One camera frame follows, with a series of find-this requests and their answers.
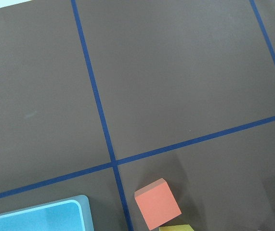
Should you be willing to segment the orange foam block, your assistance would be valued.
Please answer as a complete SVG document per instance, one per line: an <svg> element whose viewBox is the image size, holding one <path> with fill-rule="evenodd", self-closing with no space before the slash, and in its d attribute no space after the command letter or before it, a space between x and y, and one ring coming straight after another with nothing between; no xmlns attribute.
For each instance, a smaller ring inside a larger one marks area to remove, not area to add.
<svg viewBox="0 0 275 231"><path fill-rule="evenodd" d="M134 199L149 230L182 214L168 183L163 178L135 191Z"/></svg>

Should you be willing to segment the light blue plastic bin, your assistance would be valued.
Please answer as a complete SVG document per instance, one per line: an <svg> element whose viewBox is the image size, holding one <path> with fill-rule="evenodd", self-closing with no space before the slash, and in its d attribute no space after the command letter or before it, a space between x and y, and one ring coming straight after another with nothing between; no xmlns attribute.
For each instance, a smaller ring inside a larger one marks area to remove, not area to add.
<svg viewBox="0 0 275 231"><path fill-rule="evenodd" d="M89 199L78 195L0 214L0 231L92 231Z"/></svg>

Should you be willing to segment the yellow foam block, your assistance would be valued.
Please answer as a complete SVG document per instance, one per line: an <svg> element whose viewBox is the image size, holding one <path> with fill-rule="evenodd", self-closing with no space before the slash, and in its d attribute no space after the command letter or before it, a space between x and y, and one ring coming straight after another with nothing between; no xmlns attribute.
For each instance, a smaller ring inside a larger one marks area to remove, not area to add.
<svg viewBox="0 0 275 231"><path fill-rule="evenodd" d="M161 226L159 231L194 231L189 224L183 225L172 225L172 226Z"/></svg>

